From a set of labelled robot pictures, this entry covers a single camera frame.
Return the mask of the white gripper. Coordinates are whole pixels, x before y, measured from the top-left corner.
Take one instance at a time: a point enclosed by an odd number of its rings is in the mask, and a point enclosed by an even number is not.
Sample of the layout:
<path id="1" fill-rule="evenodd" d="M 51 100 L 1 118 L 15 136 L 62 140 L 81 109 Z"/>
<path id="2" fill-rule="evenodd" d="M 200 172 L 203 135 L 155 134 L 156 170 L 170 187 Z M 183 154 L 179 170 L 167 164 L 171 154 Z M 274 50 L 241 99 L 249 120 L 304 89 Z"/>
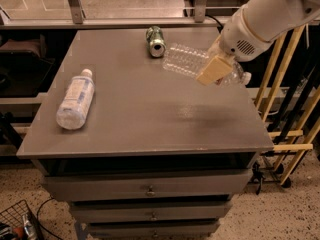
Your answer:
<path id="1" fill-rule="evenodd" d="M 232 65 L 222 57 L 233 57 L 238 62 L 247 62 L 264 53 L 272 45 L 271 41 L 259 38 L 249 27 L 241 7 L 224 25 L 217 39 L 208 49 L 212 57 L 197 75 L 196 80 L 209 85 L 225 77 L 232 71 Z"/>

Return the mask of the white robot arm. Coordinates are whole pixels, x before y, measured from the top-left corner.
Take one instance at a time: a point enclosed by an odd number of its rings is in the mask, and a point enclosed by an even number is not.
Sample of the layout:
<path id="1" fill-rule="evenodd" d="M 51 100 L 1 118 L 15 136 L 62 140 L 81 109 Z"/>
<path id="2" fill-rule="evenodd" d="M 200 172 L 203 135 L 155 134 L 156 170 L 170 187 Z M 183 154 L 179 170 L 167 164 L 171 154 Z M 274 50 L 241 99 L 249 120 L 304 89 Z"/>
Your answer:
<path id="1" fill-rule="evenodd" d="M 221 81 L 238 62 L 264 53 L 283 33 L 320 15 L 320 0 L 249 0 L 226 22 L 208 49 L 208 59 L 197 73 L 203 85 Z"/>

